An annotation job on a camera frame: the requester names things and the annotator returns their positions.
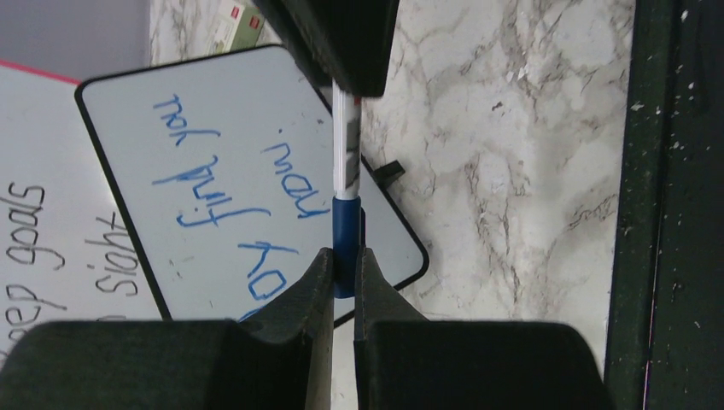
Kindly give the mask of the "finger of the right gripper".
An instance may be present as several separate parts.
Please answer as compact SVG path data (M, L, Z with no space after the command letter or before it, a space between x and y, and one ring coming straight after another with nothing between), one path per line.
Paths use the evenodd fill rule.
M398 0L258 0L254 3L316 87L382 97Z

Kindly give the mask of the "whiteboard marker pen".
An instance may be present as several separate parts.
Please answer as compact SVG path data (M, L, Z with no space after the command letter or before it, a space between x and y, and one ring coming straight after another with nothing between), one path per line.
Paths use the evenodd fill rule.
M361 99L332 83L333 186L335 198L359 196Z

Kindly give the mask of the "black framed small whiteboard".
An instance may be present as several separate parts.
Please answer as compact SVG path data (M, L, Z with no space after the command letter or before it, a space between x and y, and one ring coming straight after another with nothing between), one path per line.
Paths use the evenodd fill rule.
M161 314L246 319L332 244L333 123L282 46L75 92Z

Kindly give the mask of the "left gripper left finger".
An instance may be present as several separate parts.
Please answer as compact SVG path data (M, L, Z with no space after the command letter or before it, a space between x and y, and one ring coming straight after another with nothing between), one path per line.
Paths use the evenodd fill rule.
M327 409L333 260L249 318L55 321L1 372L4 409Z

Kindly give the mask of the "blue marker cap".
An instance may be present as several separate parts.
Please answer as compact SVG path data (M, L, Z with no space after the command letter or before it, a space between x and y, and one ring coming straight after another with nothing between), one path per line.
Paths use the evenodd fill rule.
M337 299L354 296L355 275L362 249L363 218L361 199L332 201L332 249L334 295Z

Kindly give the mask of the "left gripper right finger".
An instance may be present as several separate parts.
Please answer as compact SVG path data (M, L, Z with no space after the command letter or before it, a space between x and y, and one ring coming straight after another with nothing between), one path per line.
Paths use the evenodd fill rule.
M384 278L371 249L355 277L362 409L611 409L592 350L573 327L431 320Z

